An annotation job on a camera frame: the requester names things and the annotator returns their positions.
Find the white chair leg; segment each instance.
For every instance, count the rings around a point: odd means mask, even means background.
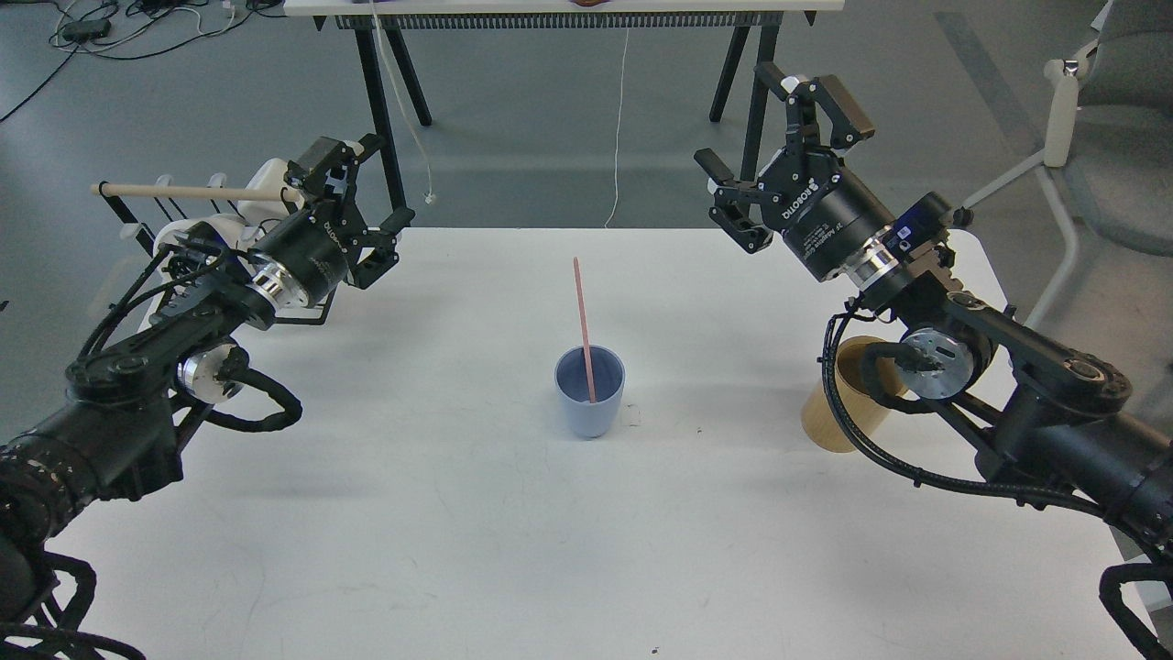
[[[1055,270],[1055,274],[1051,275],[1051,280],[1043,288],[1043,293],[1039,295],[1038,301],[1030,309],[1030,314],[1026,317],[1026,321],[1023,325],[1031,327],[1033,329],[1038,328],[1039,320],[1046,315],[1046,312],[1051,309],[1051,305],[1055,304],[1056,297],[1058,297],[1059,291],[1067,283],[1067,278],[1071,277],[1071,272],[1076,267],[1076,259],[1079,256],[1079,234],[1076,233],[1076,223],[1071,220],[1071,215],[1067,213],[1067,206],[1063,203],[1059,197],[1059,189],[1056,186],[1055,181],[1051,179],[1051,172],[1045,168],[1040,166],[1035,170],[1038,177],[1038,184],[1043,188],[1043,196],[1046,198],[1046,203],[1051,206],[1051,213],[1055,216],[1055,223],[1059,225],[1059,232],[1063,233],[1063,260],[1059,261],[1059,267]]]
[[[1043,151],[1039,150],[1037,154],[1032,154],[1025,161],[1010,168],[1005,173],[991,181],[985,188],[982,188],[977,192],[970,195],[964,202],[961,203],[963,207],[971,209],[978,204],[982,199],[989,197],[990,195],[997,192],[1002,188],[1010,184],[1011,181],[1018,178],[1019,176],[1026,173],[1033,166],[1038,166],[1043,163]]]

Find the desk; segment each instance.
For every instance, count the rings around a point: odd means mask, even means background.
[[[1003,304],[954,233],[957,274]],[[805,438],[843,278],[717,229],[408,229],[400,252],[325,326],[237,334],[301,422],[201,429],[184,482],[48,544],[97,571],[86,630],[152,660],[1134,656],[1097,599],[1119,562],[1098,520],[913,489]],[[572,256],[591,338],[628,367],[592,442],[552,385],[579,339]],[[999,356],[979,387],[1010,383]],[[974,476],[934,420],[876,440]]]
[[[432,124],[432,113],[404,42],[402,29],[733,27],[733,36],[708,111],[708,118],[718,122],[725,110],[751,26],[761,26],[754,62],[773,61],[784,12],[805,11],[813,23],[815,12],[842,9],[843,1],[611,0],[588,8],[569,0],[387,0],[377,2],[374,12],[379,14],[415,114],[423,125]],[[393,207],[405,205],[399,158],[372,34],[374,21],[371,4],[350,0],[285,0],[284,9],[290,16],[314,16],[319,29],[326,16],[334,16],[340,28],[354,30],[375,132],[386,137],[389,143],[380,151],[387,191]],[[740,178],[746,181],[753,179],[758,171],[766,96],[766,86],[754,80],[740,170]]]

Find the robotiq logo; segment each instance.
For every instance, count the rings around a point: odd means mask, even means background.
[[[807,184],[806,189],[802,190],[802,193],[799,195],[798,198],[791,204],[791,207],[782,211],[782,219],[789,219],[791,216],[794,215],[794,211],[799,210],[799,207],[811,198],[811,195],[814,195],[818,191],[819,184],[812,179],[811,183]]]
[[[326,236],[330,236],[330,239],[338,245],[338,249],[345,252],[346,247],[344,247],[343,241],[338,239],[338,233],[334,233],[334,227],[330,225],[330,220],[321,223],[321,227],[326,230]]]

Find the wooden cylinder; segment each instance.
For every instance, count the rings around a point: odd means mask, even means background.
[[[855,421],[865,434],[873,434],[890,413],[887,408],[872,401],[860,376],[860,362],[863,360],[863,351],[868,345],[883,342],[879,338],[852,338],[839,345],[839,353],[835,356],[835,385],[839,387],[840,399],[848,415]],[[908,388],[900,381],[896,366],[890,359],[881,360],[877,365],[880,380],[884,390],[893,396],[901,396]],[[814,444],[827,451],[849,453],[855,450],[839,424],[830,414],[830,404],[827,395],[822,392],[822,382],[814,388],[802,407],[802,430],[806,431]]]
[[[134,183],[94,183],[94,195],[111,197],[160,197],[163,199],[236,199],[256,202],[301,202],[301,192],[293,188],[250,190],[248,188],[203,188],[196,185],[138,185]]]

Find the wooden stick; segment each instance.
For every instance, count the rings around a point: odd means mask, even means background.
[[[595,370],[590,365],[590,340],[586,338],[586,305],[583,302],[583,273],[578,270],[578,257],[575,257],[575,288],[578,290],[578,322],[583,326],[583,359],[586,361],[586,394],[591,403],[598,403],[595,397]]]
[[[174,199],[236,199],[256,202],[301,200],[301,192],[293,188],[277,190],[250,190],[248,188],[205,188],[198,185],[138,185],[134,183],[94,183],[89,186],[94,195],[118,197],[160,197]]]

